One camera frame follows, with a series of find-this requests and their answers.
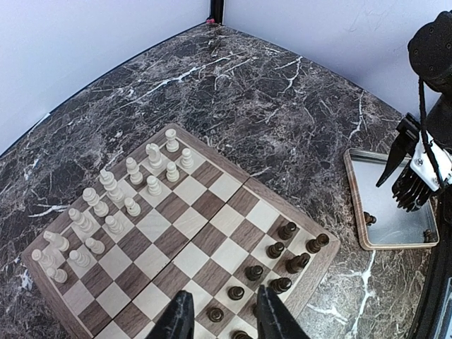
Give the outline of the dark queen piece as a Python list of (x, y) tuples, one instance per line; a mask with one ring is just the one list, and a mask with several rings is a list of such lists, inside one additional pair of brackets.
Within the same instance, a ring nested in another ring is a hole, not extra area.
[(287, 292), (292, 287), (290, 278), (281, 277), (269, 282), (269, 287), (278, 295)]

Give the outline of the dark chess king piece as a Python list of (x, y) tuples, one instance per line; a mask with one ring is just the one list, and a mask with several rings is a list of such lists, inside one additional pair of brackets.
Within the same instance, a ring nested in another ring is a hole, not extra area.
[(246, 331), (235, 331), (231, 339), (252, 339), (252, 337)]

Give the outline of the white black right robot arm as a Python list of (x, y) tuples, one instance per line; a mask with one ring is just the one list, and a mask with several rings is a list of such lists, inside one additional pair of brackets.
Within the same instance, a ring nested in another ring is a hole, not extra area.
[(411, 114), (397, 125), (398, 136), (393, 142), (388, 160), (376, 185), (380, 187), (399, 166), (407, 154), (413, 156), (422, 145), (422, 127), (433, 138), (441, 152), (451, 152), (451, 12), (441, 12), (435, 21), (421, 27), (408, 42), (410, 65), (419, 79), (435, 92), (441, 93), (424, 121)]

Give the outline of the black right frame post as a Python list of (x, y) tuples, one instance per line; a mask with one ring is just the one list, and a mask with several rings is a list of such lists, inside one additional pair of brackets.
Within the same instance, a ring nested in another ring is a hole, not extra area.
[(222, 24), (224, 16), (225, 0), (210, 0), (210, 15), (208, 23)]

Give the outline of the dark pawn second row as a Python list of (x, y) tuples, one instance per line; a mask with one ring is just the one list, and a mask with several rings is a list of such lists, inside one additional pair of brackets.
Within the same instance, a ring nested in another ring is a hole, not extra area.
[(284, 249), (285, 245), (282, 242), (276, 242), (266, 249), (266, 254), (269, 258), (276, 259), (282, 254)]

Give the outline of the dark knight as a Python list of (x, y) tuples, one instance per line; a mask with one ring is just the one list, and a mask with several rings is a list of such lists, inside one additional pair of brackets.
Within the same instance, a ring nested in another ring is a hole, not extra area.
[(286, 270), (290, 274), (300, 272), (310, 261), (310, 255), (308, 253), (302, 253), (288, 260), (285, 264)]

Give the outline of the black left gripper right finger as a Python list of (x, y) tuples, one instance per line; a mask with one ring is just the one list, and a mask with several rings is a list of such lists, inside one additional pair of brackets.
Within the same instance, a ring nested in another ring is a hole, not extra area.
[(256, 321), (258, 338), (309, 339), (279, 296), (264, 285), (258, 289)]

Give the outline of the white rook right corner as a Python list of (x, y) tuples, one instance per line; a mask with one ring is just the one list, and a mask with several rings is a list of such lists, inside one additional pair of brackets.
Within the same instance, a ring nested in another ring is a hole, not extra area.
[(166, 149), (169, 153), (175, 153), (179, 149), (179, 141), (177, 140), (177, 132), (175, 129), (168, 129), (165, 132), (167, 139)]

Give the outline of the dark rook corner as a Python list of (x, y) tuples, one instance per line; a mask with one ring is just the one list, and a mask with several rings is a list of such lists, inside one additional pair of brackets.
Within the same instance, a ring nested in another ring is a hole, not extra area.
[(329, 237), (327, 234), (319, 234), (315, 239), (310, 239), (306, 243), (306, 249), (310, 254), (316, 254), (329, 244)]

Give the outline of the dark pawn square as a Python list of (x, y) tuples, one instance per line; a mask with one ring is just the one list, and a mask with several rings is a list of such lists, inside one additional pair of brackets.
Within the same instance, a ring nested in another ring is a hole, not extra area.
[(263, 266), (254, 265), (245, 269), (245, 276), (250, 281), (256, 281), (261, 278), (263, 274)]

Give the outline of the white king piece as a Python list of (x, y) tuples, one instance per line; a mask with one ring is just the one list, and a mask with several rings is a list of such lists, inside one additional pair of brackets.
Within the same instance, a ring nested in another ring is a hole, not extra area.
[(121, 203), (125, 199), (124, 192), (118, 186), (118, 181), (115, 179), (114, 174), (105, 169), (100, 170), (100, 183), (103, 185), (107, 192), (107, 196), (115, 203)]

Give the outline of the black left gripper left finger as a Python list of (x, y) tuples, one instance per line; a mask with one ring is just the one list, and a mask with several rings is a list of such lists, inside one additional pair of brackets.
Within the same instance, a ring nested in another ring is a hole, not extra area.
[(146, 339), (193, 339), (194, 299), (190, 292), (180, 290), (172, 298)]

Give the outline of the white bishop left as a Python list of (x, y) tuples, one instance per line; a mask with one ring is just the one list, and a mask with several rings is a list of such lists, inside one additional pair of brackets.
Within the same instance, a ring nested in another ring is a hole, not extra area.
[(73, 222), (73, 229), (77, 234), (92, 234), (94, 232), (92, 220), (78, 209), (70, 208), (69, 217)]

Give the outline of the white knight left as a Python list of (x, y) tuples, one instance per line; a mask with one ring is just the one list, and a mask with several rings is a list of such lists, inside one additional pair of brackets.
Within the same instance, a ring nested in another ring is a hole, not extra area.
[(60, 234), (44, 231), (43, 238), (60, 251), (67, 251), (69, 249), (69, 240)]

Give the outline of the dark bishop piece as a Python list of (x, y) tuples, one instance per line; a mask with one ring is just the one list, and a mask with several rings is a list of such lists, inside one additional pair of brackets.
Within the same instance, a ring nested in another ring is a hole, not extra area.
[(219, 323), (224, 319), (224, 311), (219, 307), (209, 308), (207, 311), (208, 320), (213, 323)]

